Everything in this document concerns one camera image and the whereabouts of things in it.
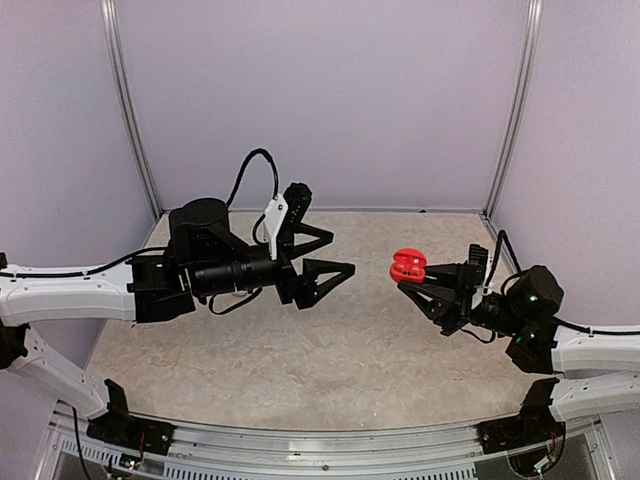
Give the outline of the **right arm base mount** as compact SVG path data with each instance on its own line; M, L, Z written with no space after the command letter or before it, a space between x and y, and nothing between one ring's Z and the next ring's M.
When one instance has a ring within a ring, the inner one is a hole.
M518 415L481 422L476 425L478 439L485 455L514 450L561 436L566 432L564 422L553 418L523 418Z

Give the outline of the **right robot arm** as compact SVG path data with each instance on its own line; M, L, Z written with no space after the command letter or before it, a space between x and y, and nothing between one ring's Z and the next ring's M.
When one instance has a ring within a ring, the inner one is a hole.
M506 353L518 369L539 374L513 419L511 433L535 442L557 423L639 407L639 330L602 330L557 317L563 291L536 265L511 276L512 286L482 292L485 270L468 262L427 266L395 261L390 276L442 335L472 325L507 337Z

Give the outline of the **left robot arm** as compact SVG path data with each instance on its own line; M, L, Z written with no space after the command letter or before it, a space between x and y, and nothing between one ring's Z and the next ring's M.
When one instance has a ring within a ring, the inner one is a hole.
M140 434L124 390L94 380L51 349L34 323L106 319L161 323L191 313L217 296L246 292L256 297L274 287L283 304L315 306L352 277L350 263L314 260L333 240L330 231L304 223L308 200L278 195L266 209L267 240L250 245L230 228L229 207L215 198L193 200L169 215L166 246L147 248L104 266L71 271L1 263L1 367L41 382L57 398L121 445Z

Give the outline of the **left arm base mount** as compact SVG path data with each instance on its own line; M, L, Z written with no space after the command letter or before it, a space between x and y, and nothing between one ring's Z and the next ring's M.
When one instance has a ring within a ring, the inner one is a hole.
M107 444L138 452L167 456L175 426L139 417L90 420L87 435Z

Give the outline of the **red round charging case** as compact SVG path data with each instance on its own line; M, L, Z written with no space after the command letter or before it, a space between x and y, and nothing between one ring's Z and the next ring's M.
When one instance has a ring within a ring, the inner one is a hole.
M422 284L424 282L427 266L425 255L415 249L404 248L393 255L393 263L389 273L396 283Z

